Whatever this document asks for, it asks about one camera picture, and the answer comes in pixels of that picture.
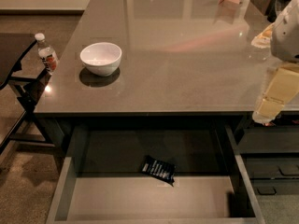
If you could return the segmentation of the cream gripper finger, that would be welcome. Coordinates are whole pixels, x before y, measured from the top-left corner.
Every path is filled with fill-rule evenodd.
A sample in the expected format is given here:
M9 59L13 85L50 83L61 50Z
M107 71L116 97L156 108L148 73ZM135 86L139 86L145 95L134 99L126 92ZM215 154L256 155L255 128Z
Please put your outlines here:
M252 119L260 124L271 122L298 93L299 67L278 67L268 76L266 87L257 99Z
M273 26L273 23L269 24L261 33L256 35L251 41L251 45L259 49L269 48Z

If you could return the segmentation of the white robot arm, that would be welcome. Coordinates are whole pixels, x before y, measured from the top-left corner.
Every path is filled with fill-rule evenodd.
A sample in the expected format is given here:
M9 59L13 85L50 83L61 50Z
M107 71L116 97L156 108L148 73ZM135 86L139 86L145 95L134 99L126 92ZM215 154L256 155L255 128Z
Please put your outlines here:
M281 64L270 73L267 87L252 114L255 122L269 123L299 93L299 0L290 3L251 41L253 47L270 48Z

